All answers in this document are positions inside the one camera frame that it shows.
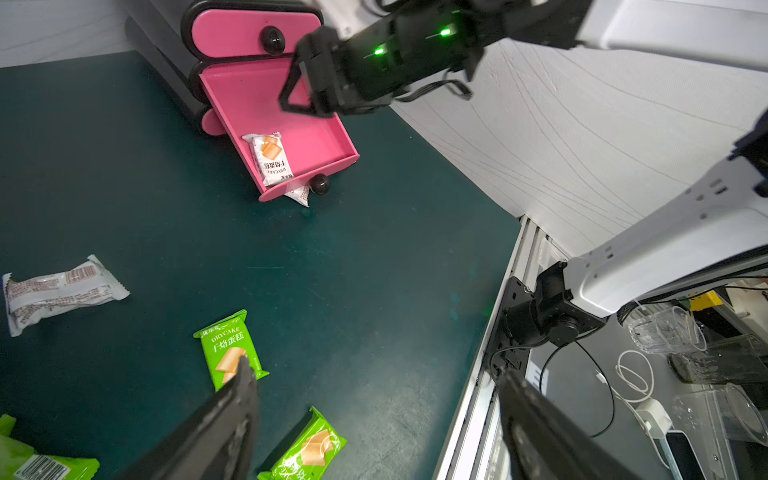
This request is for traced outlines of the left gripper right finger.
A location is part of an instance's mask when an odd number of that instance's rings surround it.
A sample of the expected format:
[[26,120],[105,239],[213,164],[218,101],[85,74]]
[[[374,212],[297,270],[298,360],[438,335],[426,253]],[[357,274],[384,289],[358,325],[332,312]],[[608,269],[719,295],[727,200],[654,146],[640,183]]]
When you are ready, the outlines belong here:
[[497,392],[514,479],[635,479],[525,378],[508,372]]

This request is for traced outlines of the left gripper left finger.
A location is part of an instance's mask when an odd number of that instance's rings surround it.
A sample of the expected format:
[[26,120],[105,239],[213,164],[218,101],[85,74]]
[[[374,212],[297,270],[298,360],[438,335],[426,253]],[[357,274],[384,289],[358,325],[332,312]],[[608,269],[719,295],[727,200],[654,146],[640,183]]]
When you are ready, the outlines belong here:
[[249,361],[120,479],[245,479],[259,427],[260,395]]

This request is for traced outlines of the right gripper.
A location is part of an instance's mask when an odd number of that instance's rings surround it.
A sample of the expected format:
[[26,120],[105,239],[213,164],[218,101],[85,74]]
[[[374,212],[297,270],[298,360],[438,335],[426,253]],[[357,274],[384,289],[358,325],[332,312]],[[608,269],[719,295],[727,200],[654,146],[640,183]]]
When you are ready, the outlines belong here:
[[504,37],[503,2],[404,1],[343,40],[321,26],[296,44],[278,96],[281,109],[312,117],[358,115],[413,101],[408,87],[441,71],[471,78],[487,45]]

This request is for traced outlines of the white cookie packet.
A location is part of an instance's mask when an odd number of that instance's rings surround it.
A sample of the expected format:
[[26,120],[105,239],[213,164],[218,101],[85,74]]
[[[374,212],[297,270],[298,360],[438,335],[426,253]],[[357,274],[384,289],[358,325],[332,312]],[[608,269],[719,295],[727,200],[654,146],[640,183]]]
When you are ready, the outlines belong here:
[[308,185],[302,185],[298,188],[295,188],[293,190],[287,191],[285,193],[285,196],[294,200],[299,205],[308,208],[309,207],[309,195],[311,193],[310,187]]
[[19,337],[25,328],[44,318],[84,307],[121,301],[129,290],[93,254],[75,268],[16,281],[11,273],[2,277],[8,329]]
[[279,132],[271,134],[247,134],[242,139],[248,143],[252,156],[266,187],[272,187],[294,178]]

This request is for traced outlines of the pink drawer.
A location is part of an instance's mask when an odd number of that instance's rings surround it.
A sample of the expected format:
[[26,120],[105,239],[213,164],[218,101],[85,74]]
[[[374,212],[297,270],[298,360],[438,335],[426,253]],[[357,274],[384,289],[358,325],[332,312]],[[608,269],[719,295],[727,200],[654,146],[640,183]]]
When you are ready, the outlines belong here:
[[[359,159],[338,116],[315,118],[281,109],[278,97],[287,80],[290,63],[288,58],[278,58],[214,64],[200,74],[203,90],[256,183],[261,202],[301,187],[318,174],[338,173]],[[273,133],[281,135],[294,177],[267,186],[243,136]]]
[[191,39],[208,58],[223,59],[267,55],[260,35],[266,27],[277,28],[284,37],[284,53],[292,53],[297,42],[321,26],[310,12],[208,9],[197,16]]

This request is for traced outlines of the pink top drawer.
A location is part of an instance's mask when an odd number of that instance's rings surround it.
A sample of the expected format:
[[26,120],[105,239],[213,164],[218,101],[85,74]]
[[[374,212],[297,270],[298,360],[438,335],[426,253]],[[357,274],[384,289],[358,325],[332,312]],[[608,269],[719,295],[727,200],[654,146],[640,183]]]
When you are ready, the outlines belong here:
[[223,59],[267,55],[260,35],[266,27],[277,28],[284,37],[284,53],[292,53],[297,42],[321,26],[310,12],[208,9],[197,16],[191,39],[208,58]]

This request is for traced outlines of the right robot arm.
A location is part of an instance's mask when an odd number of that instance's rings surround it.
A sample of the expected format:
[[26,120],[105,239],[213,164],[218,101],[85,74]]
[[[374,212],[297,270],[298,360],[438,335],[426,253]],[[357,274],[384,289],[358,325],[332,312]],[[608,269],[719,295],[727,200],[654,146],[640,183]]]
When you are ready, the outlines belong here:
[[568,50],[504,40],[470,101],[394,110],[491,199],[569,253],[636,223],[767,105],[763,1],[595,1]]

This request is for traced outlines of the black pink drawer cabinet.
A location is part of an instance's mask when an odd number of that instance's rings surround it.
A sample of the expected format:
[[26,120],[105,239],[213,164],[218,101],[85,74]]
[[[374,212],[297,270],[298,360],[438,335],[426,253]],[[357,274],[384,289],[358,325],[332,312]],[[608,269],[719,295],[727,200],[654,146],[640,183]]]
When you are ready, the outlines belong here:
[[205,94],[200,74],[214,64],[288,58],[284,37],[275,27],[260,35],[267,55],[213,59],[194,46],[191,27],[208,9],[310,12],[324,23],[319,8],[304,1],[126,1],[124,30],[130,43],[150,64],[186,118],[210,136],[227,134]]

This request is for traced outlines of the green cookie packet lower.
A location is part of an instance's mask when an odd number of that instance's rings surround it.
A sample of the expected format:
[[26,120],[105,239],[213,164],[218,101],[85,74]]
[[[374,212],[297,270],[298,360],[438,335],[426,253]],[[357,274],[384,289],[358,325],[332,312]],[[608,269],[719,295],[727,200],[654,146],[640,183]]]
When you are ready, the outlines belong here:
[[260,472],[263,479],[322,479],[332,461],[346,447],[347,440],[315,407],[309,420],[271,468]]

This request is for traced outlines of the green cookie packet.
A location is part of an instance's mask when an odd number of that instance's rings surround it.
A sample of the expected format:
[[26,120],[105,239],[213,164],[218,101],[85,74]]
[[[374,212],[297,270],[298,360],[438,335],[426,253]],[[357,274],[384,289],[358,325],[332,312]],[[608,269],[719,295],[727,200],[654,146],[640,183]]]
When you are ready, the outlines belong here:
[[315,407],[309,420],[271,468],[260,472],[263,479],[322,479],[332,461],[346,447],[347,440]]
[[242,309],[193,334],[201,342],[203,354],[213,382],[219,391],[237,373],[246,359],[256,380],[269,375],[264,370],[246,325],[247,311]]
[[91,480],[100,468],[96,459],[39,454],[33,447],[11,437],[16,419],[1,416],[1,479]]

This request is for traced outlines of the green cookie packet centre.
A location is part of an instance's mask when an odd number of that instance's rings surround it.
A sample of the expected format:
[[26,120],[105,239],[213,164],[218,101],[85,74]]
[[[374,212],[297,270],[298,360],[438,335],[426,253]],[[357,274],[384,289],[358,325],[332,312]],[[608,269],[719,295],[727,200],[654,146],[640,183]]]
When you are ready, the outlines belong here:
[[219,391],[237,373],[246,359],[256,380],[269,375],[264,370],[246,325],[247,311],[242,309],[193,334],[201,342],[203,354],[213,382]]

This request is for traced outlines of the clear plastic cups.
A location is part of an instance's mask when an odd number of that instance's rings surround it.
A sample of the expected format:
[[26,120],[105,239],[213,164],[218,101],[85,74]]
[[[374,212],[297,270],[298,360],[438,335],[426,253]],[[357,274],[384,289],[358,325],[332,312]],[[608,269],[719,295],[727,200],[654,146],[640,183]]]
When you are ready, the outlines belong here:
[[754,335],[708,339],[692,312],[680,306],[640,307],[624,321],[641,351],[667,359],[684,384],[702,385],[736,441],[767,444],[767,395],[754,401],[746,388],[767,388],[767,344]]

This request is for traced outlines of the green cookie packet left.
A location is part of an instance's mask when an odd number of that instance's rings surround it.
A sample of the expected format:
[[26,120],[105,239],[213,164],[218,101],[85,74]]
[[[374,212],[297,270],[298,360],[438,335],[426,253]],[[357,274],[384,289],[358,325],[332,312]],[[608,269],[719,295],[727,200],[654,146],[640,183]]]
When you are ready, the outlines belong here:
[[100,468],[96,459],[39,454],[33,447],[11,437],[16,419],[1,416],[1,479],[91,480]]

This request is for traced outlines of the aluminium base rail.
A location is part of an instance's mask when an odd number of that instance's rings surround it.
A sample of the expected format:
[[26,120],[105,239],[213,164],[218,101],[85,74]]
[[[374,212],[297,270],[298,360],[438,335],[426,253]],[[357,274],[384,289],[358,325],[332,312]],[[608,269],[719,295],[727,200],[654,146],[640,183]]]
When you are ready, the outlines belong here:
[[532,298],[541,271],[565,258],[536,222],[527,215],[520,218],[520,231],[433,474],[435,479],[511,477],[496,380],[504,373],[525,376],[529,353],[511,348],[515,341],[505,314]]

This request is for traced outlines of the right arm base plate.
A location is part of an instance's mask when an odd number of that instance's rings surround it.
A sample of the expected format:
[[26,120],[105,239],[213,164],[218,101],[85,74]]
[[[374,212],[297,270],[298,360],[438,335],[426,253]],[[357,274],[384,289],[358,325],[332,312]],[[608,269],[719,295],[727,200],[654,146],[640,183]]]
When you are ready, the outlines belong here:
[[483,366],[494,381],[507,371],[525,373],[529,350],[542,338],[534,311],[533,293],[516,277],[507,279],[484,351]]

